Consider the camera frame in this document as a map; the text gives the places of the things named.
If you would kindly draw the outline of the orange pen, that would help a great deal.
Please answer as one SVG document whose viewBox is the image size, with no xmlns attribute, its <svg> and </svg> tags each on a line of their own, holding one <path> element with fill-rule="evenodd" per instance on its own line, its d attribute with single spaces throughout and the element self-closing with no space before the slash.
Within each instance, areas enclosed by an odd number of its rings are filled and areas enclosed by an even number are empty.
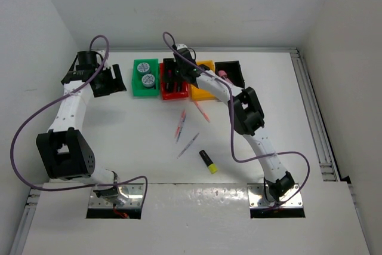
<svg viewBox="0 0 382 255">
<path fill-rule="evenodd" d="M 206 119 L 206 121 L 207 121 L 207 122 L 211 122 L 210 119 L 209 119 L 209 117 L 208 117 L 208 115 L 207 115 L 206 112 L 203 110 L 202 106 L 201 106 L 198 102 L 196 102 L 196 101 L 194 101 L 194 104 L 195 104 L 195 106 L 197 107 L 198 111 L 200 111 L 200 113 L 201 113 L 201 114 L 203 115 L 203 117 Z"/>
</svg>

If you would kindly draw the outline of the pink capped tube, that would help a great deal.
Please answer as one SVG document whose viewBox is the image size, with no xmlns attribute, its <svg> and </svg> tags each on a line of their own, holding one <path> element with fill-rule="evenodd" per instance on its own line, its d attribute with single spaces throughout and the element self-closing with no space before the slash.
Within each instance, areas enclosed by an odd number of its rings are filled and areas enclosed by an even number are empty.
<svg viewBox="0 0 382 255">
<path fill-rule="evenodd" d="M 226 82 L 233 84 L 233 82 L 228 78 L 228 75 L 224 70 L 219 70 L 218 75 L 220 78 L 222 78 Z"/>
</svg>

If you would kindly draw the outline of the yellow cap black highlighter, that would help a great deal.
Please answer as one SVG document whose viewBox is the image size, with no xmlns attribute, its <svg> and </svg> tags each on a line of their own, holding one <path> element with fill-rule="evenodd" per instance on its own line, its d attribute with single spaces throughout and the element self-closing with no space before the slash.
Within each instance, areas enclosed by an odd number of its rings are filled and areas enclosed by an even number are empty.
<svg viewBox="0 0 382 255">
<path fill-rule="evenodd" d="M 213 163 L 212 159 L 206 153 L 205 150 L 201 150 L 199 152 L 199 155 L 201 156 L 203 162 L 205 163 L 205 165 L 207 166 L 207 168 L 209 169 L 211 174 L 214 174 L 214 173 L 216 173 L 218 171 L 217 166 Z"/>
</svg>

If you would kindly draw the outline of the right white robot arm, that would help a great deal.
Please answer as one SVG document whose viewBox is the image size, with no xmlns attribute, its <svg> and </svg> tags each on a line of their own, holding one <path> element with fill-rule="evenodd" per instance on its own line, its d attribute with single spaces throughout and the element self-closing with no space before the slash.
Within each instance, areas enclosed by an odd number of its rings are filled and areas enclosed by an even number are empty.
<svg viewBox="0 0 382 255">
<path fill-rule="evenodd" d="M 264 127 L 264 112 L 253 88 L 233 85 L 208 67 L 198 66 L 188 47 L 173 44 L 176 71 L 187 83 L 208 91 L 229 108 L 231 129 L 242 135 L 252 147 L 263 169 L 269 194 L 278 202 L 294 185 L 291 173 L 278 157 Z"/>
</svg>

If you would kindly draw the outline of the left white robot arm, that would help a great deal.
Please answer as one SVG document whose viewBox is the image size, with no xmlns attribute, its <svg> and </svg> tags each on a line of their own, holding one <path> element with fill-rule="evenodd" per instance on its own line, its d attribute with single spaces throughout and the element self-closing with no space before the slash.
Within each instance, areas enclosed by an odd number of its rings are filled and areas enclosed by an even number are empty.
<svg viewBox="0 0 382 255">
<path fill-rule="evenodd" d="M 96 165 L 96 157 L 81 133 L 86 109 L 93 97 L 125 91 L 118 64 L 97 72 L 103 56 L 97 51 L 77 53 L 62 79 L 65 99 L 46 133 L 38 134 L 36 145 L 49 178 L 94 185 L 98 197 L 117 198 L 118 176 Z"/>
</svg>

